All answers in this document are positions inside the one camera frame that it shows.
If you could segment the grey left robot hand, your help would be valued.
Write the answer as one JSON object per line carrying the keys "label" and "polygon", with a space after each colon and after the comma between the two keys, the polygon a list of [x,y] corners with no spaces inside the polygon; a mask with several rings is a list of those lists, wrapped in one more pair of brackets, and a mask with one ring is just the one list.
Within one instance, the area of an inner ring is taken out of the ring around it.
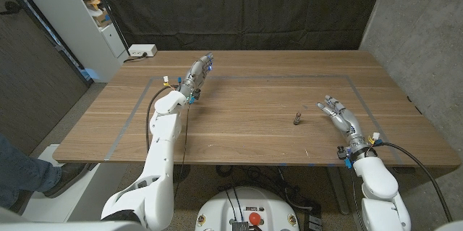
{"label": "grey left robot hand", "polygon": [[193,63],[190,70],[184,77],[184,80],[179,84],[178,91],[182,93],[187,100],[191,98],[199,99],[201,87],[205,82],[207,74],[212,70],[213,53],[209,52],[200,57]]}

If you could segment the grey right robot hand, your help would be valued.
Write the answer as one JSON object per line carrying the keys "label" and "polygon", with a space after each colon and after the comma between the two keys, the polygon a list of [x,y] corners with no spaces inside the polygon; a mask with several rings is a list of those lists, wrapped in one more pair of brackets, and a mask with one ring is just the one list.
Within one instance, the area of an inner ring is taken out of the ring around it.
{"label": "grey right robot hand", "polygon": [[339,100],[326,95],[325,103],[317,102],[316,106],[327,114],[338,128],[350,148],[350,158],[354,161],[365,157],[377,157],[377,153],[362,133],[356,116]]}

